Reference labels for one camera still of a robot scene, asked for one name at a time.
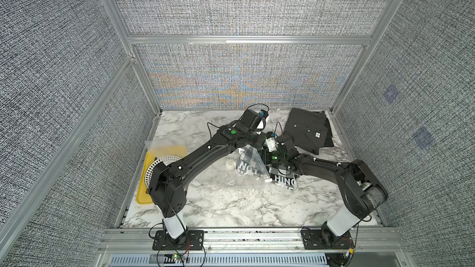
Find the black white plaid shirt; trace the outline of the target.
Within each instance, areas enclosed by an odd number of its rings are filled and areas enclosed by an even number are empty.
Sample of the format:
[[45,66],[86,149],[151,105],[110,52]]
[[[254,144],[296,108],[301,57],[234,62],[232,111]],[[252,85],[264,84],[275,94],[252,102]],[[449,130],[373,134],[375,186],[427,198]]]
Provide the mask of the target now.
[[278,185],[287,190],[298,188],[295,173],[273,163],[276,160],[266,148],[257,150],[253,147],[239,148],[239,158],[235,164],[235,171],[243,178],[254,178],[257,181]]

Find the clear plastic vacuum bag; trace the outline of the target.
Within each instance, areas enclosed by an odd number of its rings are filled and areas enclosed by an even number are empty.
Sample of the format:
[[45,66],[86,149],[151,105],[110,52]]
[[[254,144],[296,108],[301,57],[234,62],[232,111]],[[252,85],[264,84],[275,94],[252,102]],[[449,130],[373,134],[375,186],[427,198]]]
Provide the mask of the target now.
[[226,137],[222,134],[215,134],[208,142],[179,161],[169,165],[163,163],[157,165],[147,190],[157,189],[159,185],[168,184],[173,180],[178,180],[183,187],[187,187],[194,178],[214,162],[249,145],[250,138],[251,135]]

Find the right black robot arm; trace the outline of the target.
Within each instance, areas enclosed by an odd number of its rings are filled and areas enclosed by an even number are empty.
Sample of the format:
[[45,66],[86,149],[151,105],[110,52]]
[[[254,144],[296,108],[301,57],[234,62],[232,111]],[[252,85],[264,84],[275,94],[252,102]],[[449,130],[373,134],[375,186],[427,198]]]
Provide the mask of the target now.
[[337,162],[300,153],[293,137],[271,137],[259,151],[265,164],[296,176],[311,176],[336,184],[343,206],[321,227],[322,239],[331,244],[369,216],[388,199],[388,192],[361,160]]

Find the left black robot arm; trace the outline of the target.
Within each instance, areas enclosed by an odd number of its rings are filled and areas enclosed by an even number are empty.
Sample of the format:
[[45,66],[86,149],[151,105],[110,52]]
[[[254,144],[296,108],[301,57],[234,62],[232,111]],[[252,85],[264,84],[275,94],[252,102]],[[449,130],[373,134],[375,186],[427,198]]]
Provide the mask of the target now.
[[165,165],[154,161],[147,193],[162,212],[163,230],[174,241],[186,237],[187,227],[181,212],[186,205],[186,188],[201,172],[219,159],[240,148],[261,149],[266,135],[268,110],[256,112],[247,108],[241,117],[220,126],[201,147],[186,157]]

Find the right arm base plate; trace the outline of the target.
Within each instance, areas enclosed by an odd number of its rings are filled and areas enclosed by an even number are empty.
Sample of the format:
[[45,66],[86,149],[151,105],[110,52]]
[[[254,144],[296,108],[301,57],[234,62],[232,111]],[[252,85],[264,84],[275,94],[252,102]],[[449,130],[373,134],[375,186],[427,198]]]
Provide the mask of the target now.
[[353,240],[347,232],[341,237],[321,229],[301,229],[301,239],[306,250],[347,250],[353,246]]

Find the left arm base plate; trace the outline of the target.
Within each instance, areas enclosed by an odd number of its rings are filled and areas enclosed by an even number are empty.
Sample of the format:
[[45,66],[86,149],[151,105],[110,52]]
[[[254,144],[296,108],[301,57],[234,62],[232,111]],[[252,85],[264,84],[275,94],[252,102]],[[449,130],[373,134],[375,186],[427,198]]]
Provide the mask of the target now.
[[177,239],[172,239],[163,230],[157,231],[153,238],[152,250],[193,250],[200,251],[203,247],[205,232],[187,230]]

